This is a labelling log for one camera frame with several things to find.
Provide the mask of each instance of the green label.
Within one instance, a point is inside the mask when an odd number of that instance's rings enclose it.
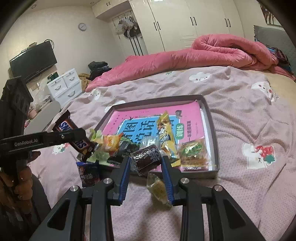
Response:
[[[175,135],[177,140],[183,139],[184,138],[184,124],[178,123],[176,125],[176,135]]]

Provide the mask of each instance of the tray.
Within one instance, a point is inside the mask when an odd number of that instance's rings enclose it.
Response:
[[[193,111],[200,111],[201,113],[202,124],[204,127],[204,136],[206,139],[207,150],[210,155],[211,164],[208,170],[201,169],[197,171],[183,171],[181,169],[181,171],[183,175],[188,178],[197,178],[197,179],[215,178],[216,174],[220,169],[218,143],[217,143],[217,137],[215,133],[213,119],[212,119],[209,107],[206,103],[206,100],[202,95],[163,97],[163,98],[157,98],[157,99],[147,99],[147,100],[114,105],[104,115],[104,117],[95,127],[95,130],[96,131],[101,130],[103,134],[116,134],[118,132],[118,128],[115,128],[112,130],[109,127],[108,127],[108,132],[104,133],[104,129],[107,126],[107,124],[110,122],[110,119],[114,120],[114,117],[112,115],[114,114],[115,111],[141,110],[143,112],[144,109],[178,106],[178,105],[189,104],[194,101],[197,101],[200,107],[199,110],[196,109]],[[101,163],[100,168],[104,170],[113,170],[114,168],[117,168],[117,167],[112,165],[107,165],[107,163],[104,163],[104,164]],[[159,168],[153,170],[153,172],[161,177],[161,172]]]

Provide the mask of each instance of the human hand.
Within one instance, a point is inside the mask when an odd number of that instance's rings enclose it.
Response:
[[[28,160],[28,162],[35,160],[37,157],[40,156],[40,154],[40,151],[34,151],[32,158]],[[4,172],[0,172],[0,177],[7,187],[13,187],[13,177],[7,175]],[[12,209],[19,207],[21,212],[25,214],[30,213],[32,209],[31,198],[33,195],[31,169],[29,167],[26,167],[18,173],[19,184],[14,189],[14,193],[18,195],[18,200],[13,200],[11,193],[7,193],[2,180],[0,181],[0,203]]]

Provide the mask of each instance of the ceiling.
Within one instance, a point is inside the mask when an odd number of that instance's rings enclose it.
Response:
[[[65,6],[85,6],[91,7],[100,0],[37,0],[32,6],[25,12],[31,13],[39,10],[52,8],[52,7],[65,7]]]

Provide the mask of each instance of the bedspread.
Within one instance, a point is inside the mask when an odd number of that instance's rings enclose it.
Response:
[[[232,66],[240,69],[269,70],[295,77],[277,66],[278,59],[260,42],[230,34],[198,37],[191,48],[144,56],[129,56],[121,65],[95,78],[87,92],[98,86],[110,86],[164,71],[206,66]]]
[[[294,110],[284,98],[271,102],[268,86],[262,73],[219,66],[192,68],[98,87],[97,98],[89,98],[89,94],[84,93],[63,111],[69,109],[77,126],[88,130],[98,124],[108,106],[118,101],[202,94],[218,138],[220,171],[214,180],[196,182],[224,186],[266,240],[277,241],[296,214],[296,130]],[[248,169],[253,159],[243,152],[244,144],[262,154],[262,163],[266,158],[264,168]],[[42,149],[41,156],[30,163],[51,207],[71,185],[81,186],[76,156],[71,146],[60,153],[50,147]],[[111,208],[115,240],[179,240],[182,208],[163,206],[151,197],[145,184],[145,178],[131,177],[123,205]],[[88,227],[89,212],[86,224]],[[206,219],[205,237],[208,240]]]

